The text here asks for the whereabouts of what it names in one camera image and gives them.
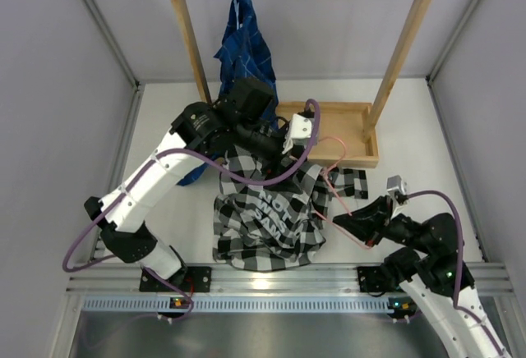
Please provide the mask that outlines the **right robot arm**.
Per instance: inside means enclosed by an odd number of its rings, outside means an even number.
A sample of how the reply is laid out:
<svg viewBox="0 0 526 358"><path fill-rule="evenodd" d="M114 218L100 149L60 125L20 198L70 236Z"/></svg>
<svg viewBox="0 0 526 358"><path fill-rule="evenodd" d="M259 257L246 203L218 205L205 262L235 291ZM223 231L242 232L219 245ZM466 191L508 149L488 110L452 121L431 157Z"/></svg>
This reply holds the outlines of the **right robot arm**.
<svg viewBox="0 0 526 358"><path fill-rule="evenodd" d="M400 193L380 196L368 206L334 217L336 226L368 248L387 239L400 249L375 266L358 269L362 292L381 297L403 292L407 309L392 305L392 319L410 322L422 314L435 330L450 357L508 357L480 301L475 279L464 262L464 235L457 208L423 222L396 213L409 197Z"/></svg>

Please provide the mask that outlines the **pink wire hanger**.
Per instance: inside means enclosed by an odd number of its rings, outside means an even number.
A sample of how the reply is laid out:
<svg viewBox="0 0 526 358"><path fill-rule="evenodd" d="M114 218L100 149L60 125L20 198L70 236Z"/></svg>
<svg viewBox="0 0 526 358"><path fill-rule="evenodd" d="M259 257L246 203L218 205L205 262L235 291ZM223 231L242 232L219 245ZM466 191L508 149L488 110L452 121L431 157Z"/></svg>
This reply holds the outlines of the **pink wire hanger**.
<svg viewBox="0 0 526 358"><path fill-rule="evenodd" d="M330 174L332 173L332 171L335 170L339 166L339 163L341 161L343 161L345 156L347 155L347 146L344 143L344 141L341 140L340 138L335 137L335 136L330 136L330 135L321 138L319 140L319 142L321 143L321 142L324 142L324 141L327 141L327 140L333 140L334 142L340 144L342 152L341 152L341 155L329 167L324 167L321 175L322 175L322 177L324 179L324 182L325 182L327 188L332 193L334 198L339 202L341 207L344 209L345 213L348 216L352 216L353 212L350 210L350 208L347 206L346 202L343 200L342 196L340 195L342 193L342 190L341 189L336 189L334 184L333 184L333 182L332 182L332 180L330 179ZM361 250L370 250L371 249L371 247L367 246L365 243L363 243L360 240L358 240L349 231L347 231L346 229L341 227L339 224L335 223L333 219L328 219L326 216L324 216L322 213L319 213L319 212L316 212L316 214L318 216L320 216L323 221L327 222L332 227L334 227L335 230L341 232L346 238L348 238L350 241L352 241Z"/></svg>

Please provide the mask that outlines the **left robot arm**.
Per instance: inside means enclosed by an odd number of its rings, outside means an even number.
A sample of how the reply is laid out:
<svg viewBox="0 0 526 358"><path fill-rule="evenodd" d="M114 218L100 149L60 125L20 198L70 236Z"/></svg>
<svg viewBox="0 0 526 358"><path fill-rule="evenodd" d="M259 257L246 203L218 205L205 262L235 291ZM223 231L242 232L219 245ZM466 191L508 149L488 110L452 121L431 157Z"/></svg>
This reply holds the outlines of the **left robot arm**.
<svg viewBox="0 0 526 358"><path fill-rule="evenodd" d="M167 291L182 288L187 266L173 247L148 229L146 215L201 165L202 157L220 156L237 146L276 163L292 149L295 140L309 134L311 123L298 115L277 131L271 129L263 114L273 101L267 84L243 78L213 103L186 106L132 175L112 193L85 202L106 248L124 263L154 271Z"/></svg>

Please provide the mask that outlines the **black white checkered shirt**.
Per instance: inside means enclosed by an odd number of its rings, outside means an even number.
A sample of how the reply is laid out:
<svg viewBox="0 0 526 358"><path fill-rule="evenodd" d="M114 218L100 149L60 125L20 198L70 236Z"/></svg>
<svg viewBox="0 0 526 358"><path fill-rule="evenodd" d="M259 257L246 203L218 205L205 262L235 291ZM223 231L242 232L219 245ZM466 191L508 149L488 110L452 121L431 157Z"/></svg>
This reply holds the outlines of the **black white checkered shirt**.
<svg viewBox="0 0 526 358"><path fill-rule="evenodd" d="M236 269L273 272L308 265L325 244L323 221L334 198L321 175L306 161L274 186L246 186L221 174L214 201L212 258ZM330 174L342 197L365 200L367 174L336 168Z"/></svg>

